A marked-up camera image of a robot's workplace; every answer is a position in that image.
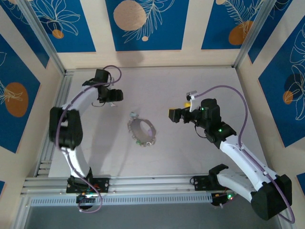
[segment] beige circle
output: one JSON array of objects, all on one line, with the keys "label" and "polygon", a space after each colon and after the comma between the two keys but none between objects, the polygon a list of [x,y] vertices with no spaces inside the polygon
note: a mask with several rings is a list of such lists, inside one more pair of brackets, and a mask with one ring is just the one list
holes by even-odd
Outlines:
[{"label": "beige circle", "polygon": [[133,31],[141,28],[146,22],[143,7],[132,0],[122,1],[113,11],[114,21],[120,29]]},{"label": "beige circle", "polygon": [[142,37],[142,41],[144,41],[144,42],[148,41],[148,37],[143,36],[143,37]]},{"label": "beige circle", "polygon": [[10,3],[13,3],[14,5],[17,5],[17,0],[8,0]]},{"label": "beige circle", "polygon": [[226,2],[227,0],[216,0],[217,5],[222,5]]}]

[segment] white table surface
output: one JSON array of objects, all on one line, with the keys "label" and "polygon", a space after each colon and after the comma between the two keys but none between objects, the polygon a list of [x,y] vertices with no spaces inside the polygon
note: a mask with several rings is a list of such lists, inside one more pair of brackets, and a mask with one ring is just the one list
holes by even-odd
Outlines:
[{"label": "white table surface", "polygon": [[[109,70],[118,78],[115,69]],[[197,136],[193,124],[173,123],[169,108],[183,108],[186,93],[199,93],[224,84],[242,91],[233,68],[203,67],[124,68],[122,79],[113,88],[121,89],[124,100],[117,107],[89,107],[82,115],[85,158],[94,176],[157,176],[206,174],[218,164],[226,164],[236,172],[238,166],[214,144]],[[68,100],[81,89],[84,81],[93,78],[95,70],[76,71]],[[216,98],[223,121],[239,133],[244,121],[244,105],[230,89],[215,89],[204,98]],[[128,133],[129,113],[134,111],[154,125],[156,143],[140,147]],[[251,116],[242,141],[266,163]],[[55,150],[49,177],[68,177],[70,170],[61,152]]]}]

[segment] purple cable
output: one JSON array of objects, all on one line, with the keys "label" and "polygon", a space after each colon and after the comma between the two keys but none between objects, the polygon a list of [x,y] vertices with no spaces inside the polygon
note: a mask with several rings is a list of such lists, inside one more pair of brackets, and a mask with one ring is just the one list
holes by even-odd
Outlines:
[{"label": "purple cable", "polygon": [[[248,106],[247,106],[247,102],[246,100],[244,99],[243,95],[235,88],[231,87],[231,86],[228,86],[228,85],[219,85],[219,86],[215,86],[215,87],[212,87],[210,88],[209,90],[199,94],[199,95],[196,95],[195,98],[198,98],[200,96],[203,96],[205,94],[207,94],[208,92],[216,89],[216,88],[229,88],[233,91],[235,91],[242,99],[243,103],[244,103],[244,108],[245,108],[245,117],[244,117],[244,124],[242,126],[242,129],[240,131],[240,134],[238,136],[238,144],[239,144],[239,147],[242,149],[242,135],[243,135],[243,132],[244,132],[244,128],[246,126],[246,123],[247,123],[247,120],[248,120]],[[246,154],[246,156],[262,171],[262,172],[266,172],[266,170],[244,149],[242,149],[242,152]],[[290,213],[290,216],[291,216],[291,220],[287,219],[286,217],[284,217],[282,214],[279,214],[279,216],[281,218],[283,218],[284,220],[286,220],[287,222],[293,224],[295,223],[295,215],[289,205],[289,202],[287,200],[287,198],[285,197],[284,193],[282,192],[282,190],[280,189],[280,187],[277,185],[277,183],[272,179],[272,177],[269,175],[269,174],[266,174],[266,177],[272,182],[272,184],[275,186],[276,190],[279,192],[279,194],[281,195],[283,201],[285,202],[287,208],[288,208],[288,211]]]},{"label": "purple cable", "polygon": [[[117,70],[119,70],[120,72],[120,76],[119,78],[116,80],[116,81],[113,81],[113,82],[110,82],[111,84],[114,84],[116,82],[118,82],[121,77],[122,77],[122,72],[121,70],[117,67],[117,66],[114,66],[114,65],[107,65],[106,67],[104,67],[103,69],[106,69],[106,68],[109,68],[109,67],[113,67],[113,68],[116,68]],[[89,89],[93,88],[93,87],[96,87],[96,86],[101,86],[101,85],[106,85],[106,84],[110,84],[110,83],[96,83],[94,85],[91,85],[89,87],[87,87],[85,90],[83,90],[82,92],[80,92],[78,95],[76,95],[74,97],[74,99],[72,99],[71,103],[69,105],[67,105],[67,107],[63,110],[62,114],[61,114],[61,117],[59,118],[59,121],[58,121],[58,125],[57,125],[57,130],[56,130],[56,137],[55,137],[55,146],[56,148],[58,148],[60,151],[64,152],[67,156],[67,160],[68,160],[68,163],[69,163],[69,166],[70,168],[72,169],[73,172],[76,173],[76,175],[79,176],[79,178],[85,182],[88,186],[90,186],[98,195],[99,195],[99,198],[101,199],[101,204],[99,205],[99,207],[96,209],[96,210],[93,210],[93,211],[84,211],[81,209],[80,207],[80,203],[81,201],[78,203],[78,209],[80,210],[80,212],[84,212],[84,213],[94,213],[94,212],[97,212],[98,210],[101,209],[102,207],[102,203],[103,203],[103,199],[102,199],[102,196],[101,194],[99,193],[99,191],[92,185],[90,184],[78,171],[76,171],[76,169],[74,168],[74,166],[72,165],[72,162],[71,162],[71,159],[70,159],[70,156],[69,156],[69,152],[67,149],[65,150],[61,150],[60,146],[59,146],[59,133],[60,133],[60,130],[61,130],[61,123],[62,123],[62,120],[64,118],[64,116],[67,114],[67,111],[68,109],[72,106],[72,104],[82,95],[84,94],[86,91],[88,91]]]}]

